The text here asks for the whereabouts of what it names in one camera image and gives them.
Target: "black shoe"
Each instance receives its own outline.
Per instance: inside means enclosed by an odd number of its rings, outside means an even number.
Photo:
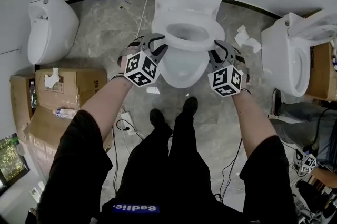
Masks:
[[[276,89],[274,90],[274,93],[273,93],[273,108],[272,108],[272,114],[276,115],[276,116],[279,116],[280,115],[280,108],[281,108],[281,104],[282,104],[282,101],[281,101],[281,92]]]
[[[184,103],[183,111],[188,114],[192,114],[192,116],[194,116],[197,110],[198,110],[198,99],[195,97],[188,98]]]
[[[150,122],[155,128],[160,125],[163,125],[165,123],[163,113],[156,108],[152,109],[150,112]]]

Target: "bottle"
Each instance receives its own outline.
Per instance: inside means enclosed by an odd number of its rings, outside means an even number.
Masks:
[[[29,87],[29,95],[31,96],[31,107],[35,109],[36,108],[36,90],[34,86],[34,81],[31,81],[31,85]]]
[[[74,109],[62,109],[59,108],[58,110],[54,110],[53,114],[57,117],[73,119],[76,115],[76,111]]]

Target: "toilet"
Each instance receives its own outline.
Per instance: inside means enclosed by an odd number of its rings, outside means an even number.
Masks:
[[[168,50],[159,63],[163,78],[173,87],[195,84],[209,63],[208,51],[214,40],[225,40],[225,32],[215,20],[222,0],[155,0],[152,33],[165,35],[155,42]]]
[[[337,9],[304,19],[289,13],[261,33],[265,77],[277,89],[301,97],[310,79],[310,47],[337,36]]]
[[[32,0],[28,13],[31,20],[29,61],[48,64],[65,57],[80,23],[72,8],[64,0]]]

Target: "marble floor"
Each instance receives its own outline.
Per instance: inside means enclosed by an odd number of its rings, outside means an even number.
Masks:
[[[48,67],[77,67],[77,68],[104,68],[108,78],[118,73],[117,59],[122,48],[127,46],[135,37],[140,23],[145,0],[86,0],[71,4],[80,18],[75,43],[68,56]],[[154,17],[154,0],[148,0],[140,34],[151,31],[151,21]],[[248,34],[261,42],[261,31],[271,26],[274,19],[261,13],[222,3],[217,21],[226,32],[226,41],[237,45],[234,36],[241,25],[245,25]],[[272,93],[274,88],[266,81],[262,72],[261,52],[253,53],[251,47],[243,46],[241,52],[251,71],[250,88],[253,96],[265,111],[266,115],[272,106]],[[149,112],[152,108],[160,109],[171,125],[182,110],[182,105],[188,96],[198,98],[200,106],[195,115],[194,127],[197,147],[200,155],[210,168],[213,193],[219,193],[223,181],[222,169],[235,157],[240,142],[240,127],[232,98],[221,98],[211,91],[206,73],[192,87],[177,89],[168,85],[160,77],[155,85],[156,93],[146,88],[133,87],[129,92],[123,107],[132,115],[135,128],[144,136],[148,135],[153,127],[150,124]],[[286,101],[295,99],[286,96]],[[116,148],[118,152],[118,178],[121,176],[131,151],[140,139],[138,136],[129,136],[122,131],[116,132]],[[292,163],[293,150],[285,148],[290,163]],[[104,203],[114,197],[112,181],[115,173],[114,148],[108,153],[114,168],[108,174],[104,183],[101,202]],[[243,147],[235,163],[232,179],[226,192],[224,201],[233,208],[242,211],[245,197],[244,182],[239,173],[247,160]],[[225,184],[230,168],[224,171]],[[290,169],[291,182],[295,174]],[[186,188],[193,178],[183,178]]]

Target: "cardboard box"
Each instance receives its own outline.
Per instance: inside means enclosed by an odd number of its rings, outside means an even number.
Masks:
[[[305,94],[320,100],[337,100],[337,72],[330,43],[310,48],[310,81]]]
[[[44,85],[45,75],[52,69],[38,70],[35,75],[37,109],[28,128],[30,146],[46,177],[61,136],[70,124],[70,119],[53,114],[58,108],[79,110],[87,100],[103,88],[107,82],[106,72],[96,69],[59,69],[60,81],[52,89]],[[112,136],[104,141],[104,148],[111,147]]]
[[[31,81],[35,81],[35,75],[12,75],[11,82],[11,101],[16,133],[20,141],[27,142],[29,138],[24,130],[31,122],[33,110],[29,96]]]

